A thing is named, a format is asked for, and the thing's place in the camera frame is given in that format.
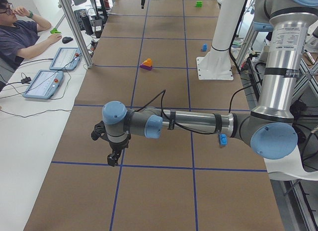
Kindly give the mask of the person right hand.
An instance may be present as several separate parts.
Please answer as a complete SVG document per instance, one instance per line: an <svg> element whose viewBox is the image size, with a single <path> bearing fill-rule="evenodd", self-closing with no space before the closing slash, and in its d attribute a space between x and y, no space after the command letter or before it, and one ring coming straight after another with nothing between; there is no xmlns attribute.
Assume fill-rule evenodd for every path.
<svg viewBox="0 0 318 231"><path fill-rule="evenodd" d="M47 38L47 43L49 45L52 45L56 42L58 42L60 39L62 39L62 35L61 34L52 34Z"/></svg>

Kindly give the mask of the person left hand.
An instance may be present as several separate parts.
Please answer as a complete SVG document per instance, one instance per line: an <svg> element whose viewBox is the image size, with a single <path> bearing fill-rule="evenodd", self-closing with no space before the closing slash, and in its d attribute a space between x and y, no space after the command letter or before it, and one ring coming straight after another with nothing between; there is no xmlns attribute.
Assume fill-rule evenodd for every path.
<svg viewBox="0 0 318 231"><path fill-rule="evenodd" d="M18 15L18 16L21 16L21 17L30 17L31 13L29 10L27 10L26 8L22 7L22 6L18 6L16 7L13 12Z"/></svg>

